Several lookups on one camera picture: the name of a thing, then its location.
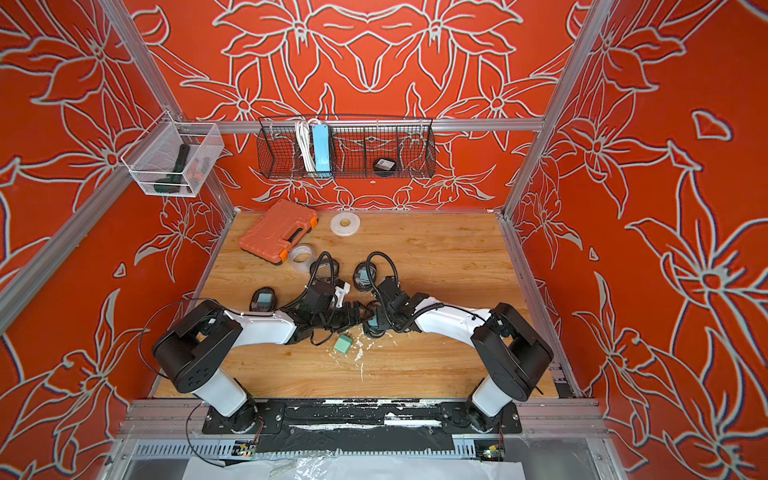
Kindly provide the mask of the teal charger cube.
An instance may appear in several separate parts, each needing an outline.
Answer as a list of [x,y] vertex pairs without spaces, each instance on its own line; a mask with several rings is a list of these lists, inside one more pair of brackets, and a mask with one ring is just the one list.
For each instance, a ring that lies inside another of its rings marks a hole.
[[272,303],[273,295],[269,293],[260,293],[256,299],[257,305],[267,305]]

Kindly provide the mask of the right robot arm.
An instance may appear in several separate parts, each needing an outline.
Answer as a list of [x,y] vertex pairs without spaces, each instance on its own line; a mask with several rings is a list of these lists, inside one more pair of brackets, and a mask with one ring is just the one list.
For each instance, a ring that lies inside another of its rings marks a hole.
[[376,302],[373,316],[363,322],[370,337],[387,331],[436,334],[474,349],[487,376],[450,421],[487,432],[501,423],[504,409],[525,402],[554,359],[537,330],[511,305],[470,309],[425,294],[407,294],[397,268],[386,254],[374,251],[360,264]]

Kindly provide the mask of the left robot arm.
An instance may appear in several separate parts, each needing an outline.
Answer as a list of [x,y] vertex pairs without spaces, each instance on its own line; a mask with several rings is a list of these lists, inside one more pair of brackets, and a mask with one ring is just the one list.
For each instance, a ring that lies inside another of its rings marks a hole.
[[301,294],[271,310],[242,312],[203,299],[152,347],[152,357],[177,392],[192,394],[228,421],[236,432],[251,426],[258,408],[252,395],[222,368],[237,348],[294,345],[317,330],[341,334],[364,322],[364,306],[346,299],[336,261],[324,252],[313,262]]

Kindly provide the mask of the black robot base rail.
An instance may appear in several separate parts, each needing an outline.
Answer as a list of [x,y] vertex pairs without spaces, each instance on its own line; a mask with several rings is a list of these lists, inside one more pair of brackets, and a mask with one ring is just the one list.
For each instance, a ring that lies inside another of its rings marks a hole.
[[205,435],[233,435],[231,458],[258,454],[457,455],[482,451],[520,434],[515,404],[490,420],[465,401],[440,399],[269,399],[247,403],[250,413],[227,419],[210,407]]

